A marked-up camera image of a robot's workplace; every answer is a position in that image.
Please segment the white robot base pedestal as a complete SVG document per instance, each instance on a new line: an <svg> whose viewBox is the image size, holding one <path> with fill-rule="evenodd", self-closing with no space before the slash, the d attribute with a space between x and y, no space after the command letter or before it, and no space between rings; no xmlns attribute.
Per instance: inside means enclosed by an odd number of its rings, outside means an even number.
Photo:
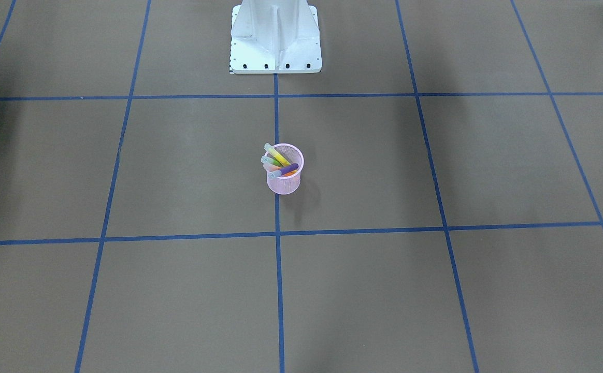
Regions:
<svg viewBox="0 0 603 373"><path fill-rule="evenodd" d="M307 1L242 1L231 14L230 73L322 70L318 9Z"/></svg>

